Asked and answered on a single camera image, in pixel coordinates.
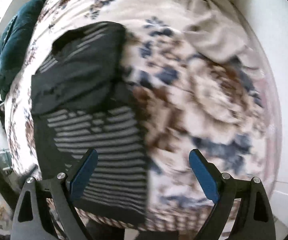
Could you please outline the black striped sweater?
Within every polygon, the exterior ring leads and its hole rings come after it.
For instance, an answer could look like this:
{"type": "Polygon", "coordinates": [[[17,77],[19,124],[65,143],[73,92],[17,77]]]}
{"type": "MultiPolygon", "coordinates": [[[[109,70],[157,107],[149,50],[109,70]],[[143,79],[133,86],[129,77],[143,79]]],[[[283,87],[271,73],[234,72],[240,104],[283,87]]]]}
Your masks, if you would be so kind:
{"type": "Polygon", "coordinates": [[[43,179],[75,165],[88,150],[98,161],[77,208],[133,226],[146,218],[144,132],[122,79],[126,29],[98,22],[69,30],[32,76],[31,100],[37,161],[43,179]]]}

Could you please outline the floral fleece bed blanket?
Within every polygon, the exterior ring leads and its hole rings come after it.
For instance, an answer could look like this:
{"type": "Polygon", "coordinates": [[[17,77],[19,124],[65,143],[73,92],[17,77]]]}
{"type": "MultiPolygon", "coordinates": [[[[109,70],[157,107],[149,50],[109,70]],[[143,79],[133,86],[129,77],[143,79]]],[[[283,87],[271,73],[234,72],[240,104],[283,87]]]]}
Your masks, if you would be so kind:
{"type": "Polygon", "coordinates": [[[260,177],[270,190],[274,176],[274,117],[263,68],[267,65],[253,33],[236,9],[256,68],[237,57],[216,63],[184,36],[194,21],[180,0],[46,0],[35,24],[21,70],[5,100],[5,126],[14,171],[36,166],[31,114],[32,76],[69,30],[98,22],[126,29],[120,65],[144,132],[147,163],[146,218],[133,226],[79,208],[83,220],[143,231],[198,231],[213,206],[189,166],[194,148],[221,172],[237,179],[260,177]]]}

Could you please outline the teal folded quilt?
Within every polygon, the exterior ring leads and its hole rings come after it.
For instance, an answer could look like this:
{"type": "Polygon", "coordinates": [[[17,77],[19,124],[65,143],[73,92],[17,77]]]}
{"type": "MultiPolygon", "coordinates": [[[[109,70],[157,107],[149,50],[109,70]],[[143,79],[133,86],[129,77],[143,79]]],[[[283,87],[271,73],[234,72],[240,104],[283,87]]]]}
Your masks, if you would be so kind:
{"type": "Polygon", "coordinates": [[[33,30],[46,0],[30,0],[20,7],[0,37],[0,96],[5,100],[21,70],[33,30]]]}

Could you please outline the beige crumpled garment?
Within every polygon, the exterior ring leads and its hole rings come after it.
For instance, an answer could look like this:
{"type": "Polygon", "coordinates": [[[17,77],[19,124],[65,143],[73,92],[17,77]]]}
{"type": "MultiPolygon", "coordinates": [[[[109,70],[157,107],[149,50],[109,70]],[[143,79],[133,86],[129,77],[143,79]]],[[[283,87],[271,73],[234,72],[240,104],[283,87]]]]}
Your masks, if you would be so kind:
{"type": "Polygon", "coordinates": [[[236,0],[180,1],[194,16],[184,36],[199,53],[216,63],[237,57],[244,66],[256,68],[258,58],[234,7],[236,0]]]}

